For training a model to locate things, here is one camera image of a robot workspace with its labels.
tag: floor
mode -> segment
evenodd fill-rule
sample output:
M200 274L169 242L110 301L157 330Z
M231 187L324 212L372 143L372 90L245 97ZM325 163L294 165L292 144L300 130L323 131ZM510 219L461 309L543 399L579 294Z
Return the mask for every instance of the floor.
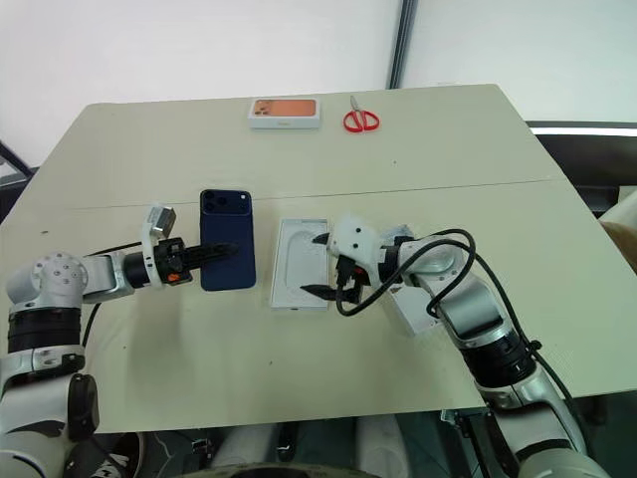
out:
M613 478L634 476L634 441L637 437L637 392L615 393L606 396L606 423L591 427L593 443L600 463ZM470 415L478 416L471 410ZM478 459L468 438L460 431L440 421L440 412L404 413L397 415L409 455L413 478L475 478L483 477ZM337 467L353 467L354 464L354 419L339 418L302 422L298 433L298 450L294 461L323 464ZM441 430L455 435L459 448L443 445ZM229 428L192 429L179 431L157 431L144 433L146 454L139 478L169 478L184 472L196 471L199 455L192 454L192 441L208 439L219 444ZM476 430L481 447L487 445L484 429ZM109 448L118 435L100 435L99 440ZM168 455L163 448L165 444ZM103 461L88 443L77 447L76 467L66 478L91 476ZM493 456L488 460L491 476L504 478L497 469ZM466 462L469 473L459 464Z

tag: white wall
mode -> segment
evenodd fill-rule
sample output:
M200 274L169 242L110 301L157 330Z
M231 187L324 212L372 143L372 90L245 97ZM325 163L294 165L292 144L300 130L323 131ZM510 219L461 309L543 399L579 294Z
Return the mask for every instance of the white wall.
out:
M385 86L399 0L0 0L0 137L39 165L82 108Z
M421 0L404 87L496 83L525 120L637 121L637 1Z

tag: orange phone box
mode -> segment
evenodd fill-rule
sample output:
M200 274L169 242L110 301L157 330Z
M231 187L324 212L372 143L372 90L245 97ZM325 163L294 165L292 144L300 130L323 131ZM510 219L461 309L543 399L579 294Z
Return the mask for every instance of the orange phone box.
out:
M315 98L257 98L248 112L255 129L307 129L320 126L320 103Z

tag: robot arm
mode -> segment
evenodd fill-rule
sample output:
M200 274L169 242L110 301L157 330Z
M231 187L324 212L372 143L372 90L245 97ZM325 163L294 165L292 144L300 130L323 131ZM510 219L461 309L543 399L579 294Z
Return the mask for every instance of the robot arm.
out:
M469 246L450 239L450 233L464 234ZM491 411L488 426L495 448L506 451L500 457L505 471L521 477L551 476L551 472L552 476L606 477L585 456L577 422L517 327L513 308L504 309L491 288L471 272L476 259L473 238L456 229L439 234L420 240L401 238L398 244L384 246L373 229L345 216L330 235L316 239L338 259L335 298L339 311L356 314L399 281L424 289L433 299L430 313L444 325ZM467 257L462 249L469 252ZM376 291L346 310L339 299L351 280L354 290L368 283ZM558 474L560 466L574 474Z
M172 208L155 205L142 226L141 252L113 248L82 258L54 252L9 279L14 305L8 354L0 358L0 476L61 476L74 444L98 427L96 382L79 373L82 303L189 282L192 269L237 251L233 244L186 248L168 238L174 221Z

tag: scissor handle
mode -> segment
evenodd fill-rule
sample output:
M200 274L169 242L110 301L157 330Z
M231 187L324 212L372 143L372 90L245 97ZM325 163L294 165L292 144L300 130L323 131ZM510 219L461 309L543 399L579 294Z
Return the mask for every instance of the scissor handle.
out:
M351 125L348 120L353 121L355 125ZM380 119L374 113L366 110L351 111L343 117L342 125L349 132L372 131L378 128Z

